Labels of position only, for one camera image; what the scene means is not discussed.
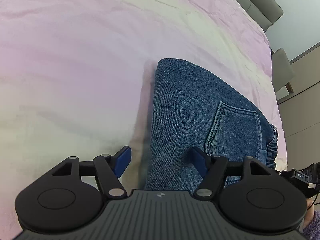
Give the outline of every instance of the fuzzy purple sleeve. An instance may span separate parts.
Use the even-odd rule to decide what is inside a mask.
[[[307,225],[307,227],[303,230],[304,236],[308,240],[317,240],[320,239],[320,212],[315,211],[315,215],[313,220]]]

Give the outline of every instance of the gray chair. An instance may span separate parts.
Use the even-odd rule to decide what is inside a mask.
[[[294,71],[282,48],[278,49],[272,56],[272,85],[275,92],[284,87],[293,77]]]
[[[275,0],[237,0],[242,8],[266,31],[283,15]]]

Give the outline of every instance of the black cable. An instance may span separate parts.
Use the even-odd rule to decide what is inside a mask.
[[[313,203],[312,203],[312,205],[311,205],[310,207],[312,207],[312,206],[313,206],[313,204],[316,202],[317,197],[318,197],[318,194],[316,195],[316,198],[315,198],[315,200],[313,201]]]

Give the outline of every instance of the ribbed black plate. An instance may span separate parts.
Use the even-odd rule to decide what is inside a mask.
[[[211,202],[192,198],[188,191],[135,190],[125,200],[108,203],[89,225],[62,235],[24,231],[16,240],[302,240],[298,231],[260,236],[234,227]]]

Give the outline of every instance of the black round disc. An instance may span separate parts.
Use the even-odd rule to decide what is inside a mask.
[[[16,198],[20,223],[39,233],[68,232],[93,220],[102,208],[100,192],[84,182],[57,176],[40,179]]]
[[[48,209],[62,209],[73,204],[76,195],[64,188],[49,189],[41,193],[38,202],[41,206]]]
[[[306,212],[306,198],[274,176],[252,176],[226,187],[219,198],[224,215],[244,230],[278,233],[296,228]]]

